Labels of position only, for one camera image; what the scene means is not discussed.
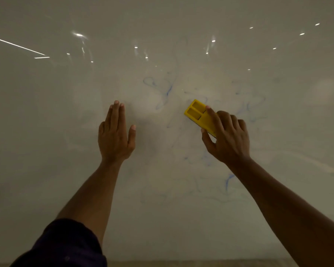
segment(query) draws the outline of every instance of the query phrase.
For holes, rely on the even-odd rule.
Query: person's left hand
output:
[[[110,106],[107,118],[99,126],[98,144],[102,163],[121,164],[135,149],[136,126],[126,134],[125,106],[115,101]]]

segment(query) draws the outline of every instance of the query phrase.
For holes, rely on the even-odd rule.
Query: hand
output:
[[[202,128],[202,140],[208,152],[227,166],[250,159],[250,140],[244,120],[224,111],[215,113],[206,106],[216,128],[217,142],[213,143],[208,132]]]
[[[102,163],[120,164],[131,155],[135,149],[136,126],[126,134],[125,106],[119,101],[110,105],[107,118],[99,126],[98,144]]]

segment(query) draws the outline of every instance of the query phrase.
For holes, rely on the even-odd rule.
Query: eraser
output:
[[[208,114],[205,105],[202,102],[195,99],[186,109],[184,115],[216,138],[212,117]]]

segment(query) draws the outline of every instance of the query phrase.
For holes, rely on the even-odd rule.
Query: finger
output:
[[[127,140],[127,147],[133,151],[135,150],[135,139],[136,139],[136,125],[132,125],[129,129],[129,138]]]
[[[223,124],[220,121],[219,116],[213,111],[213,109],[209,106],[205,106],[208,114],[211,116],[213,124],[215,126],[215,132],[217,136],[220,136],[224,132]]]
[[[110,129],[111,114],[112,114],[112,105],[110,105],[109,111],[107,112],[107,117],[105,118],[104,131],[108,131]]]
[[[115,100],[114,105],[112,106],[111,121],[110,121],[110,130],[116,131],[117,124],[119,122],[119,101]]]
[[[239,122],[238,122],[238,119],[235,115],[231,115],[230,116],[232,118],[232,121],[233,121],[233,127],[237,130],[240,128],[239,126]]]
[[[220,118],[220,121],[222,122],[224,130],[233,126],[232,118],[228,112],[220,110],[217,112],[217,114]]]
[[[207,148],[207,151],[211,155],[214,156],[214,154],[217,151],[217,147],[215,146],[215,143],[212,142],[212,140],[210,139],[210,136],[209,136],[208,132],[204,128],[201,129],[201,132],[202,132],[202,141],[203,141],[205,147]]]
[[[102,122],[102,123],[99,125],[99,134],[103,134],[103,133],[104,133],[104,124],[105,124],[105,122]]]
[[[124,103],[121,103],[119,107],[119,123],[117,125],[117,130],[119,131],[121,135],[126,136],[126,119],[125,119]]]
[[[248,129],[247,129],[247,127],[246,127],[246,123],[245,123],[245,121],[244,120],[238,120],[238,122],[239,122],[239,126],[240,126],[240,128],[244,131],[244,132],[248,132]]]

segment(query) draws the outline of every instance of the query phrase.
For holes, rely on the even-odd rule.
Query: dark purple sleeve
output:
[[[11,266],[106,267],[107,259],[90,229],[75,220],[58,219],[50,223],[32,249]]]

